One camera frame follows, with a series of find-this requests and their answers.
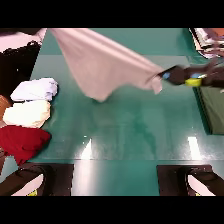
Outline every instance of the green table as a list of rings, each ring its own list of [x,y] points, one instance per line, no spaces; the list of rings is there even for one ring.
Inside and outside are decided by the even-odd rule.
[[[164,68],[207,62],[185,28],[93,30]],[[43,126],[53,138],[31,161],[74,163],[72,195],[158,195],[158,164],[209,163],[224,177],[224,137],[206,134],[192,88],[163,82],[154,95],[122,87],[98,103],[80,91],[50,31],[31,79],[42,77],[60,91]]]

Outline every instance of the red cloth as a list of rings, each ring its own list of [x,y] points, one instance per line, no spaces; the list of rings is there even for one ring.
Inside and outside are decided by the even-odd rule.
[[[14,156],[18,165],[34,157],[50,138],[51,134],[39,128],[15,125],[0,128],[0,146],[6,156]]]

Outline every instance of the teal table surface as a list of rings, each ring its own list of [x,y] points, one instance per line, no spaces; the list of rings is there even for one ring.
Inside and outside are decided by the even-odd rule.
[[[186,28],[93,30],[164,69],[207,62]],[[154,95],[125,86],[98,103],[80,91],[50,31],[31,79],[42,77],[60,89],[43,126],[52,140],[30,161],[74,163],[72,195],[158,195],[158,164],[211,164],[224,176],[224,137],[207,134],[192,88],[163,82]]]

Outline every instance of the towel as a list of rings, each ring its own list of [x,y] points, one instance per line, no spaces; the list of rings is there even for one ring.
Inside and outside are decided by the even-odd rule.
[[[18,166],[33,158],[51,138],[38,128],[24,128],[14,125],[0,128],[0,146],[6,156],[14,156]]]
[[[104,101],[118,87],[162,89],[163,71],[148,59],[87,28],[52,28],[67,65],[83,93]]]
[[[7,125],[40,128],[50,117],[50,106],[46,100],[14,103],[5,110],[3,121]]]
[[[21,82],[11,94],[13,101],[47,100],[57,94],[58,83],[53,78]]]

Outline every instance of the dark red towel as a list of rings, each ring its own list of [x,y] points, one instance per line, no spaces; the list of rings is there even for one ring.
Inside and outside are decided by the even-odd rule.
[[[51,135],[38,128],[8,125],[0,128],[0,146],[5,155],[14,156],[18,165],[34,157]]]

